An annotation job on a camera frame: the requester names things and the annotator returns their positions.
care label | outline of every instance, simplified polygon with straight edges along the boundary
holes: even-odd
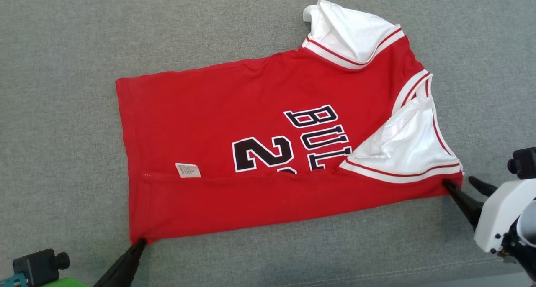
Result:
[[[175,163],[175,166],[177,167],[178,174],[181,178],[201,177],[199,167],[196,165]]]

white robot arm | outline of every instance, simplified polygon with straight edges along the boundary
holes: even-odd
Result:
[[[469,177],[480,193],[489,196],[484,203],[450,180],[443,184],[473,225],[477,245],[518,262],[536,282],[536,147],[515,151],[508,169],[520,180],[504,182],[499,188]]]

jersey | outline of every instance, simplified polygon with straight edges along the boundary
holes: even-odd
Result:
[[[116,81],[130,238],[306,220],[444,194],[461,164],[399,25],[319,0],[297,50]]]

gray fabric surface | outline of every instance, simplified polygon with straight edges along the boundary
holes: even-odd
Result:
[[[501,184],[536,132],[536,0],[330,0],[400,23],[434,73],[444,138]],[[1,0],[0,277],[52,247],[92,284],[128,247],[114,81],[296,49],[316,0]],[[160,241],[134,286],[411,286],[521,271],[448,197]]]

